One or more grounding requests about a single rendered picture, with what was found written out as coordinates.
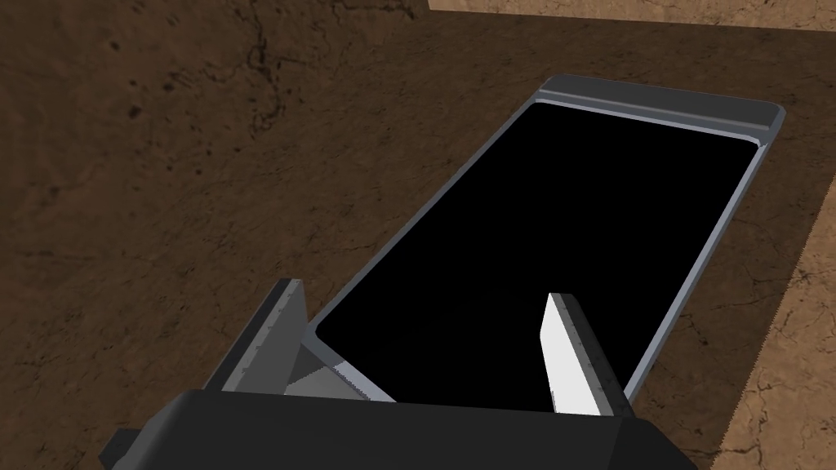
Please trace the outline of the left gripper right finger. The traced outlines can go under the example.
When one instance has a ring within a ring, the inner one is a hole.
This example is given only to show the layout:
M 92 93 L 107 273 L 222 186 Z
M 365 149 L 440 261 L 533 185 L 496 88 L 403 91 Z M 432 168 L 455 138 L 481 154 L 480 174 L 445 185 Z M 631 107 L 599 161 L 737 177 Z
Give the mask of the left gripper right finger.
M 634 415 L 586 315 L 572 295 L 549 294 L 540 327 L 540 346 L 554 412 Z

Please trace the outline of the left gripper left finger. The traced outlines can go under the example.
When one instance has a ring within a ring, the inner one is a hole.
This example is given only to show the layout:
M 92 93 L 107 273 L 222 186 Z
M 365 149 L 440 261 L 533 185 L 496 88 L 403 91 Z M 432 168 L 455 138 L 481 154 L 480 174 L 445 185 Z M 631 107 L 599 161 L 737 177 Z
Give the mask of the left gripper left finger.
M 204 388 L 282 395 L 308 325 L 300 279 L 275 283 Z

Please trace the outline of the grey tray with black inside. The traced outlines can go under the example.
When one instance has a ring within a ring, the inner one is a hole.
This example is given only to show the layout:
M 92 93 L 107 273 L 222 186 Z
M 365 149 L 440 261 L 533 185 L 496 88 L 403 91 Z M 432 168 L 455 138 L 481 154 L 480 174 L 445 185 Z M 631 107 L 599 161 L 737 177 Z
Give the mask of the grey tray with black inside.
M 540 327 L 549 294 L 565 293 L 631 405 L 785 116 L 553 76 L 302 343 L 364 400 L 554 411 Z

